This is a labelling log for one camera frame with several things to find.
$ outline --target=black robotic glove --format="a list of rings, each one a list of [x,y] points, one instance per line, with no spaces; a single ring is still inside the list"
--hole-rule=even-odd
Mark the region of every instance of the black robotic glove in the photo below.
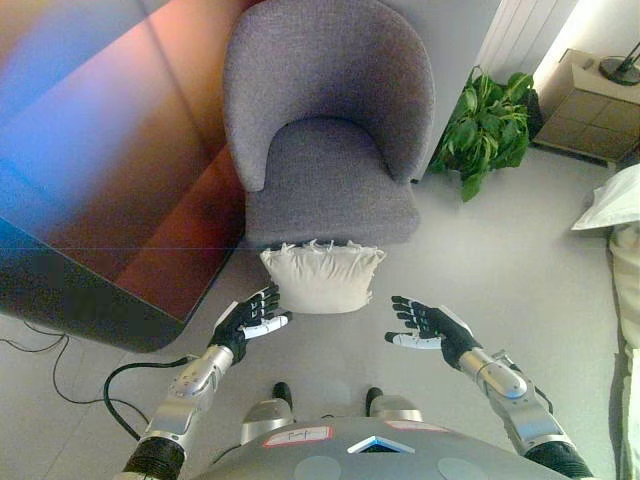
[[[233,352],[233,365],[235,365],[247,352],[248,339],[245,329],[259,327],[273,319],[275,316],[273,311],[278,308],[279,300],[278,287],[269,285],[244,302],[232,303],[218,320],[209,346],[227,347]]]
[[[391,297],[393,310],[404,325],[415,333],[387,332],[385,340],[411,348],[441,348],[444,360],[456,370],[460,357],[474,347],[482,348],[469,327],[452,312],[431,308],[400,296]]]

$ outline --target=white pillow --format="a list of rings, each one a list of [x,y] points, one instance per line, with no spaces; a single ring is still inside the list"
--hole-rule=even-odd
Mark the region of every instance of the white pillow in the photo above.
[[[593,205],[572,230],[609,227],[640,220],[640,165],[625,168],[594,190]]]
[[[265,250],[262,263],[280,287],[280,306],[298,313],[346,313],[364,307],[371,299],[369,284],[386,254],[376,247],[349,242],[346,247],[303,247],[282,244]]]

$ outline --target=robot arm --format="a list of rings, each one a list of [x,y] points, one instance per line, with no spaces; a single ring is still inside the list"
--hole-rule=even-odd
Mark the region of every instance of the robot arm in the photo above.
[[[445,361],[487,396],[519,455],[569,478],[593,478],[569,436],[540,403],[533,381],[504,351],[493,356],[485,353],[469,327],[446,307],[430,308],[404,297],[394,296],[392,301],[398,318],[414,333],[388,332],[388,342],[441,348]]]
[[[138,442],[123,473],[114,480],[176,480],[189,452],[198,420],[229,367],[246,353],[247,341],[285,326],[290,313],[274,315],[277,287],[267,287],[242,303],[233,302],[216,322],[205,354],[174,378],[163,403]]]

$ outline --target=black cable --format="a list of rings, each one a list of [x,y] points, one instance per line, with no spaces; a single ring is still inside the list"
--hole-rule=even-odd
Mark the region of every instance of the black cable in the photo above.
[[[23,348],[23,347],[19,346],[18,343],[15,342],[14,340],[9,340],[7,338],[0,338],[0,342],[4,342],[7,345],[9,345],[11,348],[15,348],[16,350],[20,350],[21,352],[25,352],[25,353],[40,353],[40,352],[44,352],[46,350],[49,350],[49,349],[55,347],[56,345],[58,345],[62,341],[63,338],[64,337],[60,337],[60,338],[58,338],[58,340],[53,342],[51,345],[47,345],[46,347],[38,348],[38,349],[35,349],[35,350],[31,350],[31,349],[28,349],[28,348]]]
[[[21,352],[25,352],[25,353],[40,353],[40,352],[44,352],[47,350],[50,350],[52,348],[54,348],[56,345],[60,344],[61,342],[65,341],[64,346],[62,347],[62,349],[60,350],[60,352],[58,353],[58,357],[56,358],[56,361],[53,365],[53,371],[52,371],[52,381],[53,381],[53,388],[55,389],[56,393],[63,398],[64,400],[66,400],[69,403],[73,403],[75,405],[91,405],[94,403],[101,403],[104,400],[102,398],[98,398],[96,400],[88,400],[88,401],[77,401],[77,400],[73,400],[69,397],[67,397],[66,395],[64,395],[61,391],[60,388],[58,387],[58,382],[56,380],[56,371],[58,368],[58,363],[60,362],[60,358],[62,357],[62,354],[65,352],[65,350],[67,349],[67,346],[69,345],[69,341],[70,341],[70,337],[66,334],[66,333],[53,333],[53,332],[45,332],[42,330],[39,330],[31,325],[29,325],[27,322],[22,322],[24,323],[24,325],[30,329],[33,330],[36,333],[42,334],[42,335],[48,335],[51,337],[58,337],[58,339],[53,342],[51,345],[48,345],[46,347],[43,348],[38,348],[38,349],[28,349],[28,348],[23,348],[20,345],[18,345],[18,343],[15,340],[9,340],[7,338],[0,338],[0,342],[4,342],[7,345],[9,345],[11,348],[14,348],[16,350],[19,350]],[[120,400],[119,398],[113,398],[110,399],[112,402],[116,402],[116,403],[121,403],[123,405],[127,405],[128,407],[132,408],[133,410],[135,410],[138,415],[140,415],[140,417],[145,421],[145,423],[149,424],[149,419],[147,418],[147,416],[142,413],[142,411],[140,411],[140,409],[138,407],[136,407],[135,405],[125,401],[125,400]]]
[[[42,335],[50,335],[52,337],[64,337],[66,335],[66,333],[56,333],[56,332],[44,332],[42,330],[38,330],[36,327],[28,324],[27,322],[22,322],[24,323],[24,326],[27,327],[30,330],[33,330],[34,332],[37,333],[41,333]]]
[[[63,399],[65,399],[67,402],[69,403],[73,403],[75,405],[92,405],[94,403],[101,403],[104,401],[104,399],[102,398],[97,398],[95,400],[73,400],[69,397],[67,397],[64,393],[62,393],[60,391],[60,388],[58,387],[58,382],[56,380],[56,372],[58,370],[58,363],[60,362],[60,359],[62,358],[62,354],[64,353],[64,351],[67,349],[67,346],[69,345],[69,336],[68,335],[64,335],[64,339],[66,340],[64,346],[62,347],[62,350],[60,350],[60,353],[58,353],[58,358],[56,358],[56,362],[53,364],[53,372],[52,372],[52,380],[53,380],[53,388],[55,389],[56,393],[58,395],[60,395],[60,397],[62,397]],[[128,407],[132,408],[133,410],[135,410],[138,415],[140,415],[140,417],[145,421],[145,423],[149,424],[149,419],[147,418],[147,416],[142,413],[140,411],[140,409],[138,407],[136,407],[135,405],[127,402],[126,400],[120,400],[119,398],[114,398],[111,399],[112,402],[116,402],[116,403],[121,403],[123,405],[127,405]]]
[[[129,370],[131,368],[173,368],[173,367],[179,367],[180,365],[185,365],[186,363],[189,363],[189,361],[190,361],[189,357],[182,357],[181,359],[171,363],[149,363],[149,362],[129,363],[127,365],[123,365],[122,367],[116,368],[113,372],[109,374],[109,376],[105,380],[104,388],[102,390],[102,401],[104,401],[104,404],[107,407],[107,410],[109,410],[109,413],[111,413],[113,418],[115,418],[116,421],[120,424],[120,426],[124,428],[126,432],[129,435],[131,435],[136,441],[140,440],[140,435],[138,435],[138,433],[133,428],[131,428],[131,425],[129,425],[125,421],[125,419],[120,416],[120,414],[116,411],[116,409],[111,404],[112,399],[109,397],[109,386],[111,385],[111,381],[115,378],[116,375],[124,372],[125,370]]]
[[[222,452],[220,455],[218,455],[216,457],[216,459],[211,462],[211,465],[215,465],[216,463],[218,463],[220,460],[222,460],[222,457],[224,457],[227,453],[235,450],[236,448],[240,448],[242,445],[234,445],[233,447],[229,447],[227,448],[224,452]]]

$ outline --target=armchair backrest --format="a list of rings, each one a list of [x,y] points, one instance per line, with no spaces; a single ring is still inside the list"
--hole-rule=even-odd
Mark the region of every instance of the armchair backrest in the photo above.
[[[266,0],[243,14],[224,71],[227,139],[248,191],[264,187],[269,145],[284,125],[338,117],[374,139],[392,177],[424,160],[431,67],[418,34],[377,0]]]

